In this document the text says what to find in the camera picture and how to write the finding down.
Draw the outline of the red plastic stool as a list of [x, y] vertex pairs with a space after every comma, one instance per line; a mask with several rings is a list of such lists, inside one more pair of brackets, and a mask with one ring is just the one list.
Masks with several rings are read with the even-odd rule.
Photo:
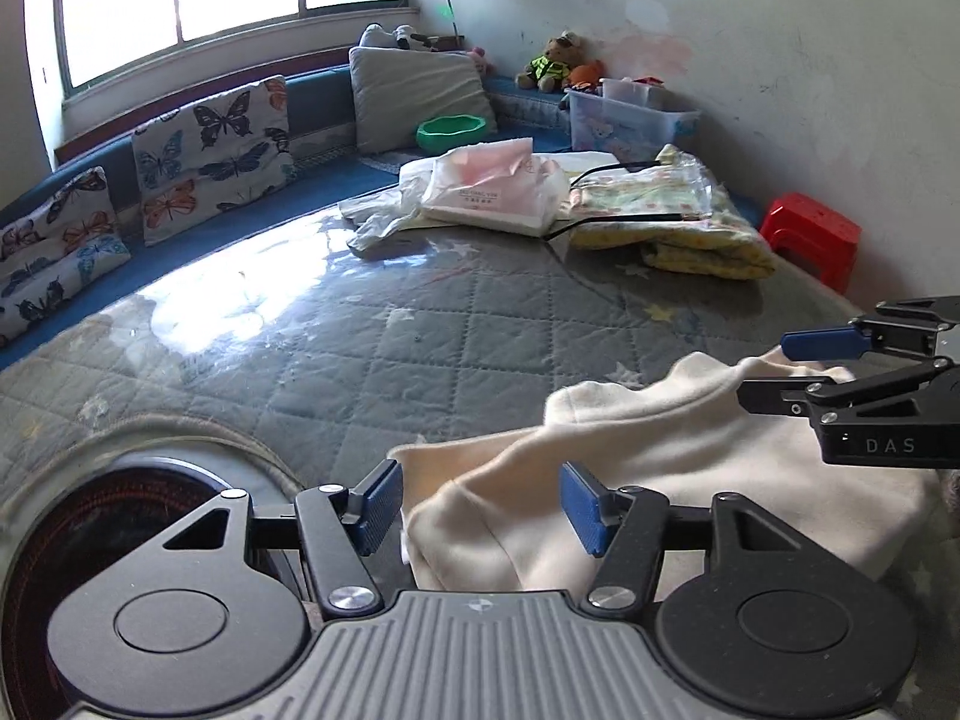
[[835, 293], [846, 293], [861, 242], [859, 224], [794, 192], [771, 203], [760, 234], [775, 254], [804, 268]]

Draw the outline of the clear plastic storage box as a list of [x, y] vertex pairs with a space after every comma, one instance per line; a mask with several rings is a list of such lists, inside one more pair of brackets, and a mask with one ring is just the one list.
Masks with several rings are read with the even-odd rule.
[[652, 161], [667, 145], [690, 151], [701, 112], [669, 89], [604, 78], [601, 93], [570, 91], [571, 148], [605, 151], [622, 161]]

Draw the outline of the pink white bagged clothes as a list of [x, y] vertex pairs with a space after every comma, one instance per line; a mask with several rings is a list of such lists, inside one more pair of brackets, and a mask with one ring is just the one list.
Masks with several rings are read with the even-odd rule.
[[438, 224], [540, 238], [567, 199], [560, 163], [529, 138], [512, 138], [404, 164], [392, 187], [345, 200], [340, 213], [355, 227], [348, 249], [368, 255], [397, 232]]

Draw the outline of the yellow floral folded blanket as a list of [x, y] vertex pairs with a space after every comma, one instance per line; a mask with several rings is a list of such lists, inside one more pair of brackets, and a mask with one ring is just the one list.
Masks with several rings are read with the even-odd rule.
[[576, 249], [636, 245], [656, 270], [734, 281], [771, 277], [776, 257], [697, 156], [667, 145], [651, 166], [597, 169], [571, 181], [558, 220]]

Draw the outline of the orange plush toy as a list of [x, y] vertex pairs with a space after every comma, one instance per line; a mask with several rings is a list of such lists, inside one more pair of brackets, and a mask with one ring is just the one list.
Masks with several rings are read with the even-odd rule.
[[568, 73], [566, 89], [579, 93], [597, 94], [605, 76], [605, 65], [602, 60], [590, 60], [572, 68]]

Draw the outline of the butterfly cushion near window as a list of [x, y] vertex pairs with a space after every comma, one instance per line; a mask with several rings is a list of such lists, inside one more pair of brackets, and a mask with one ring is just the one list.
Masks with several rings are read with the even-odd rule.
[[296, 179], [281, 76], [179, 107], [137, 128], [143, 242], [156, 245]]

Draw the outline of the blue sofa bench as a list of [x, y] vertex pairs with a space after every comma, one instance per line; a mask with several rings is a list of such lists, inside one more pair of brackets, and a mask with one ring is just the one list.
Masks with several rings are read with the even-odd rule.
[[372, 158], [356, 153], [352, 85], [348, 68], [343, 65], [291, 76], [286, 80], [286, 91], [296, 182], [268, 199], [192, 227], [174, 241], [151, 249], [142, 242], [137, 171], [132, 138], [127, 135], [70, 161], [3, 208], [2, 221], [9, 223], [45, 202], [76, 174], [90, 167], [102, 167], [121, 222], [122, 238], [132, 252], [130, 262], [99, 278], [75, 298], [67, 299], [52, 316], [5, 344], [3, 366], [29, 355], [57, 333], [111, 302], [213, 250], [295, 216], [392, 184], [402, 164], [423, 154], [415, 146]]

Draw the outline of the grey quilted star mat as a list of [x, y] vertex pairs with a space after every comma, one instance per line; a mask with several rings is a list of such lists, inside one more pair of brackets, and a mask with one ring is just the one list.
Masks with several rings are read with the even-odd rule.
[[[290, 495], [298, 526], [299, 493], [354, 488], [400, 445], [534, 427], [570, 385], [640, 390], [692, 353], [734, 366], [856, 313], [784, 262], [766, 280], [724, 281], [649, 270], [633, 250], [475, 229], [407, 232], [369, 259], [349, 240], [329, 211], [272, 227], [5, 369], [2, 593], [28, 515], [133, 452], [231, 452]], [[786, 361], [838, 382], [903, 364]], [[832, 465], [815, 421], [794, 419]], [[662, 567], [640, 619], [590, 616], [566, 590], [419, 589], [403, 497], [363, 559], [384, 608], [325, 619], [298, 535], [313, 631], [301, 660], [249, 704], [174, 718], [955, 717], [958, 465], [850, 468], [939, 478], [928, 520], [880, 577], [745, 494], [664, 494]]]

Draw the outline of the teddy bear plush toy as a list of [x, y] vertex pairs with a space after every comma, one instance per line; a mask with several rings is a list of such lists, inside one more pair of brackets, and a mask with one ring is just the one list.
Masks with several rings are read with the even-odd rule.
[[544, 50], [527, 62], [517, 73], [514, 83], [519, 89], [535, 89], [542, 93], [562, 93], [569, 86], [571, 72], [586, 61], [584, 41], [571, 31], [550, 37]]

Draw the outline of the green plastic bowl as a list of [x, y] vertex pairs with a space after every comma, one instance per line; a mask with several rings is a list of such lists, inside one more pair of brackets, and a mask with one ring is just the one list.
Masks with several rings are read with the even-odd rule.
[[416, 127], [418, 148], [428, 154], [475, 145], [487, 135], [488, 122], [473, 114], [438, 115]]

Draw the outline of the cream white sweater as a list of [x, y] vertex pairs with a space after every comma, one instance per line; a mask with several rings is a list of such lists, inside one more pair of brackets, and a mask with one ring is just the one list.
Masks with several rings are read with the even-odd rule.
[[609, 488], [644, 486], [679, 505], [736, 491], [872, 578], [928, 520], [939, 478], [923, 470], [823, 463], [802, 419], [743, 411], [747, 379], [807, 376], [778, 351], [727, 366], [703, 353], [640, 390], [576, 383], [544, 419], [509, 433], [400, 445], [405, 544], [416, 586], [446, 592], [566, 590], [597, 572], [560, 504], [560, 468], [579, 461]]

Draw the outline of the grey plain pillow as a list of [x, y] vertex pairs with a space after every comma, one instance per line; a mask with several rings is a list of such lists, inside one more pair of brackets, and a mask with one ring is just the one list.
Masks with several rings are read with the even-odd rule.
[[352, 47], [348, 52], [356, 148], [377, 154], [415, 145], [416, 129], [441, 115], [477, 115], [498, 130], [482, 78], [460, 52]]

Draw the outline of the butterfly cushion near doorway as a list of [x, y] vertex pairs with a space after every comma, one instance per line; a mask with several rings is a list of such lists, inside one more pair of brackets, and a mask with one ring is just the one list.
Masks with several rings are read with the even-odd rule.
[[106, 171], [73, 177], [2, 229], [2, 346], [130, 259]]

